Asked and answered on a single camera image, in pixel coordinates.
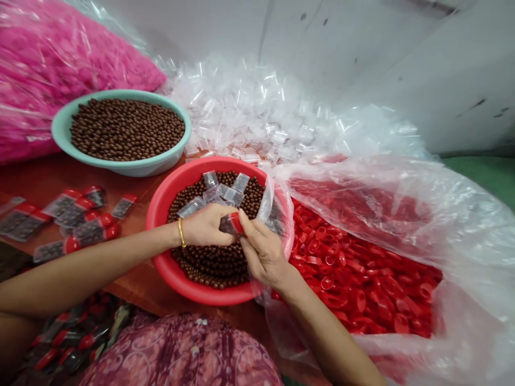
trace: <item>woman's left hand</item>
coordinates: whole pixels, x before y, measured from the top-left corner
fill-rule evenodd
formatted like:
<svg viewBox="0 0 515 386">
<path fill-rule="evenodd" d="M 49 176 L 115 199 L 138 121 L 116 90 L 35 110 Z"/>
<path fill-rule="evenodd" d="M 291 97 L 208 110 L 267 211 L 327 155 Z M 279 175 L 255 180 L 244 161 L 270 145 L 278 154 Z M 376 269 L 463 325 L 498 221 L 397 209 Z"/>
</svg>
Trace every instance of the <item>woman's left hand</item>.
<svg viewBox="0 0 515 386">
<path fill-rule="evenodd" d="M 223 216 L 235 213 L 233 206 L 208 204 L 182 221 L 182 233 L 186 245 L 229 246 L 236 242 L 236 236 L 218 230 Z"/>
</svg>

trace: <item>pink plastic bag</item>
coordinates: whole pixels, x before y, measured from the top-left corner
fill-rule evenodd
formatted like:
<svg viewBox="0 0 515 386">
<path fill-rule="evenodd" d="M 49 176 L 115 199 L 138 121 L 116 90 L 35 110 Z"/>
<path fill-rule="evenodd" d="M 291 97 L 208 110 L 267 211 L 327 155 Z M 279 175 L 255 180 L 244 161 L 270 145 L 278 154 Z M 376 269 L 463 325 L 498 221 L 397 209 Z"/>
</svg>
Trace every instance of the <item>pink plastic bag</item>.
<svg viewBox="0 0 515 386">
<path fill-rule="evenodd" d="M 393 155 L 266 170 L 330 224 L 435 266 L 431 339 L 357 335 L 382 373 L 399 383 L 499 384 L 515 365 L 515 216 L 437 162 Z M 316 366 L 288 308 L 258 299 L 281 356 Z"/>
<path fill-rule="evenodd" d="M 50 125 L 68 102 L 114 88 L 154 91 L 165 80 L 134 46 L 62 1 L 1 1 L 0 165 L 59 151 Z"/>
</svg>

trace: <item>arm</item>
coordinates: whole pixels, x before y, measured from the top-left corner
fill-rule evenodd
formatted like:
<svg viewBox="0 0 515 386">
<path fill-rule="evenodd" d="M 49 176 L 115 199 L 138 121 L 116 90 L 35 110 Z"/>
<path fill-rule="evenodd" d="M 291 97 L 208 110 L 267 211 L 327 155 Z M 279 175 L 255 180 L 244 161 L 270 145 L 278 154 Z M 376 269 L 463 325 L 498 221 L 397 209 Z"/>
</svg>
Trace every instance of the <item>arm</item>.
<svg viewBox="0 0 515 386">
<path fill-rule="evenodd" d="M 274 288 L 300 323 L 325 376 L 336 385 L 384 386 L 379 370 L 282 252 L 281 240 L 240 211 L 240 239 L 251 274 Z"/>
<path fill-rule="evenodd" d="M 208 205 L 183 221 L 186 244 L 230 245 L 218 230 L 235 208 Z M 45 319 L 91 294 L 163 251 L 182 245 L 177 223 L 113 240 L 48 262 L 0 284 L 0 383 L 17 370 Z"/>
</svg>

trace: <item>hand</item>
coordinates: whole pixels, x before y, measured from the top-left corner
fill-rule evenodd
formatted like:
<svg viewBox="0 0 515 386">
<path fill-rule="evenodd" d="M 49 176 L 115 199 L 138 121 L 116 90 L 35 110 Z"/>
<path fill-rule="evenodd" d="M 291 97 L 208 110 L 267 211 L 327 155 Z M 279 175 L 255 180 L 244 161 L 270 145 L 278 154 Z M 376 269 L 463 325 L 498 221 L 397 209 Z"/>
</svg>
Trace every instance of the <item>hand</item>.
<svg viewBox="0 0 515 386">
<path fill-rule="evenodd" d="M 238 210 L 233 206 L 208 204 L 182 221 L 182 234 L 186 245 L 229 246 L 237 238 L 218 230 L 220 219 Z"/>
<path fill-rule="evenodd" d="M 240 243 L 252 276 L 277 289 L 292 267 L 284 257 L 281 239 L 260 220 L 250 221 L 243 210 L 238 216 L 245 231 Z"/>
</svg>

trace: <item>white wall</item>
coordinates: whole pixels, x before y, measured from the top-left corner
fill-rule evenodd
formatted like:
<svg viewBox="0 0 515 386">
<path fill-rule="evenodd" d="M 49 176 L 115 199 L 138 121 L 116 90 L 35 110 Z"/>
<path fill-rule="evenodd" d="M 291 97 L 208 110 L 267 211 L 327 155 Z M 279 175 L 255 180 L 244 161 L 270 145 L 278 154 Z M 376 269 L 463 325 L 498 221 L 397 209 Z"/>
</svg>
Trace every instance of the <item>white wall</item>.
<svg viewBox="0 0 515 386">
<path fill-rule="evenodd" d="M 100 2 L 175 61 L 259 59 L 334 106 L 398 110 L 430 151 L 494 146 L 515 116 L 515 2 L 454 0 L 475 5 L 444 17 L 410 1 Z"/>
</svg>

